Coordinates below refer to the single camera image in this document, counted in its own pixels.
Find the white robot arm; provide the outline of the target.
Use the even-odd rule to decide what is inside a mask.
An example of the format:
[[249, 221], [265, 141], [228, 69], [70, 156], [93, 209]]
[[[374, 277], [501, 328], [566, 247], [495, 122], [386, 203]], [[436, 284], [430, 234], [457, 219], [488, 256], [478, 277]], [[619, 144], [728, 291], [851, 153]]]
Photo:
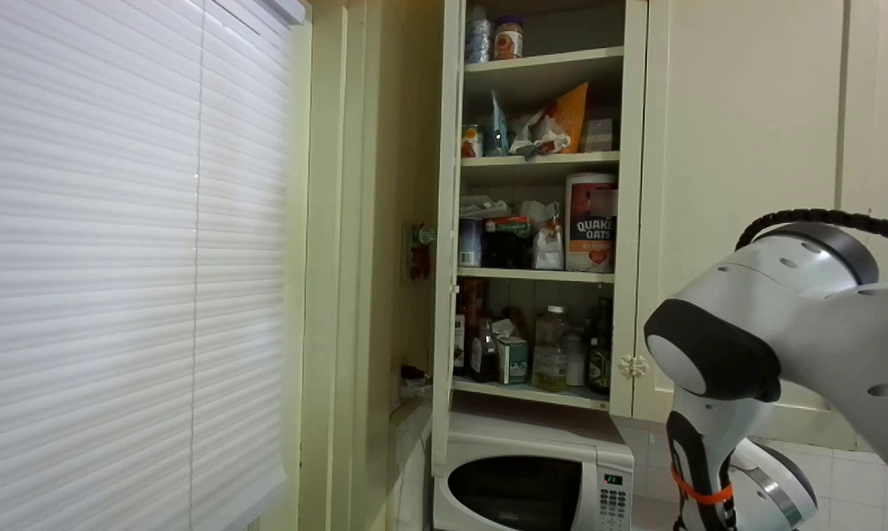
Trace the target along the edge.
[[666, 417], [672, 531], [796, 531], [808, 477], [749, 431], [799, 384], [888, 464], [888, 284], [874, 253], [826, 221], [781, 223], [728, 253], [644, 325], [675, 384]]

